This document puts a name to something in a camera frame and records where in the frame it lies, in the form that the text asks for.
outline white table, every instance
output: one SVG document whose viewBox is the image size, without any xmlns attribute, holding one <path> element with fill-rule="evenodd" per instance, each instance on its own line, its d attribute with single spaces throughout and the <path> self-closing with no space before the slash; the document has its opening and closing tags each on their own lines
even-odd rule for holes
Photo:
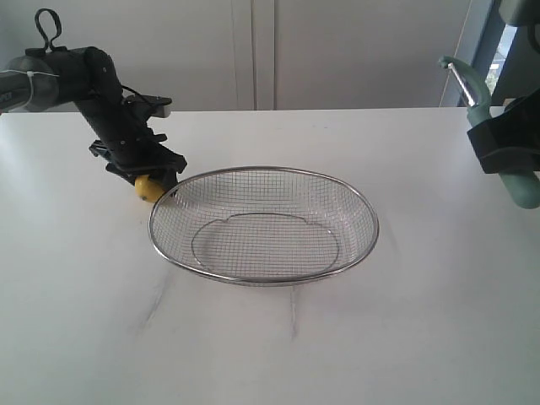
<svg viewBox="0 0 540 405">
<path fill-rule="evenodd" d="M 151 205 L 78 114 L 0 118 L 0 403 L 540 403 L 540 210 L 484 175 L 460 109 L 186 112 L 153 120 L 185 176 L 284 165 L 373 203 L 381 237 L 299 287 L 169 264 Z"/>
</svg>

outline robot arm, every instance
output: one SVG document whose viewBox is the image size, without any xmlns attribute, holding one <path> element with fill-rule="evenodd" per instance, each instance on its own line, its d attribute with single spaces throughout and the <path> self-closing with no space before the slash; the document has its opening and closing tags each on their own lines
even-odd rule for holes
<svg viewBox="0 0 540 405">
<path fill-rule="evenodd" d="M 45 11 L 57 27 L 52 40 L 39 21 Z M 121 85 L 109 55 L 92 46 L 74 50 L 54 46 L 62 26 L 53 10 L 38 10 L 35 23 L 45 46 L 27 49 L 24 57 L 13 59 L 0 73 L 0 111 L 20 106 L 43 111 L 72 101 L 97 134 L 99 140 L 90 151 L 107 161 L 107 171 L 131 184 L 148 175 L 164 190 L 173 187 L 186 160 L 161 145 L 167 137 L 154 135 L 147 125 L 151 116 L 165 117 L 172 100 L 139 93 L 124 98 L 124 89 L 133 90 Z"/>
</svg>

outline basket bottom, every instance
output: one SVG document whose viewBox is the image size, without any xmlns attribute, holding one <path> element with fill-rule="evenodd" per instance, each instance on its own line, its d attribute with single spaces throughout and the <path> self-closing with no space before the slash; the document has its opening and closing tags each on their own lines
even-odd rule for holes
<svg viewBox="0 0 540 405">
<path fill-rule="evenodd" d="M 234 278 L 282 278 L 325 272 L 339 257 L 323 224 L 282 213 L 239 213 L 203 225 L 192 253 L 205 271 Z"/>
</svg>

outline metal mesh basket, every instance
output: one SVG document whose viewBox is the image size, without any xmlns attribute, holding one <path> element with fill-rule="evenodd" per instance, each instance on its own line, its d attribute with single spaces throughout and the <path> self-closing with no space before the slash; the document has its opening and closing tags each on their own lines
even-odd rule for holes
<svg viewBox="0 0 540 405">
<path fill-rule="evenodd" d="M 158 253 L 195 273 L 235 284 L 324 278 L 367 257 L 375 211 L 342 181 L 303 170 L 245 167 L 182 181 L 154 206 Z"/>
</svg>

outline yellow object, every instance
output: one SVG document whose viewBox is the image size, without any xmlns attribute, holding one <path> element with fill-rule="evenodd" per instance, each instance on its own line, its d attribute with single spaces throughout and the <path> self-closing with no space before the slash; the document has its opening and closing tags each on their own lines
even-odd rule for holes
<svg viewBox="0 0 540 405">
<path fill-rule="evenodd" d="M 135 192 L 144 201 L 155 203 L 165 194 L 165 190 L 158 183 L 151 181 L 149 175 L 140 175 L 135 179 Z"/>
</svg>

